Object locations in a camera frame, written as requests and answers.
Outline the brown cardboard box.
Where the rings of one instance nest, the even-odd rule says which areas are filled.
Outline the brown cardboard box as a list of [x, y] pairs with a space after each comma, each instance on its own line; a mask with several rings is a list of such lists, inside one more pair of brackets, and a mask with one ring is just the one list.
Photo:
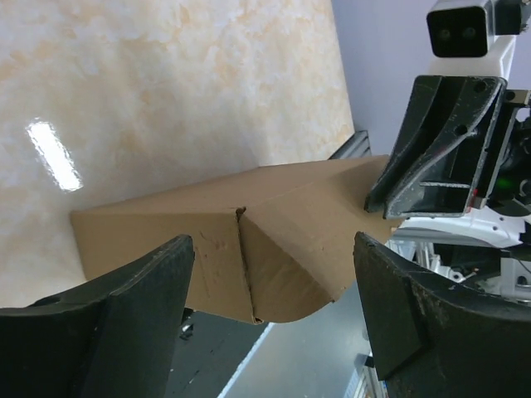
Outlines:
[[186, 305], [246, 323], [289, 323], [355, 280], [354, 237], [399, 226], [364, 202], [384, 156], [259, 167], [71, 214], [87, 279], [176, 235], [192, 238]]

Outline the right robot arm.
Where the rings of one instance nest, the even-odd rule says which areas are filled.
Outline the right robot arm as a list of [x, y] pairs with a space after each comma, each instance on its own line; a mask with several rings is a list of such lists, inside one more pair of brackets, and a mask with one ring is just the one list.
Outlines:
[[426, 23], [434, 61], [364, 207], [402, 221], [420, 265], [529, 303], [530, 93], [508, 83], [530, 4], [439, 1]]

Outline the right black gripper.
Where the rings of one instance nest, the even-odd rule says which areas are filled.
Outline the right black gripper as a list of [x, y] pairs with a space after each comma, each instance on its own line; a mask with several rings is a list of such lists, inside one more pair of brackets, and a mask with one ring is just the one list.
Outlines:
[[506, 86], [500, 77], [418, 76], [364, 209], [384, 208], [387, 219], [461, 216], [470, 203], [502, 216], [528, 216], [530, 118], [520, 121], [518, 112], [530, 108], [530, 92], [504, 92]]

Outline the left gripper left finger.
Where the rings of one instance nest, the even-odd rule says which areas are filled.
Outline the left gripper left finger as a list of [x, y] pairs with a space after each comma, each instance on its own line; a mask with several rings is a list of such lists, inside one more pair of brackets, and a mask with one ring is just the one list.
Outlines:
[[192, 275], [179, 235], [25, 308], [1, 311], [4, 397], [161, 397]]

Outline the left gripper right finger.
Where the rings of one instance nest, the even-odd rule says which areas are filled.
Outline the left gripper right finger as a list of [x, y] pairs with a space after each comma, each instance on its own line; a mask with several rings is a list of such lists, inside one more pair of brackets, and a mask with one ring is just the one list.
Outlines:
[[391, 397], [528, 397], [530, 309], [414, 264], [359, 232], [353, 262]]

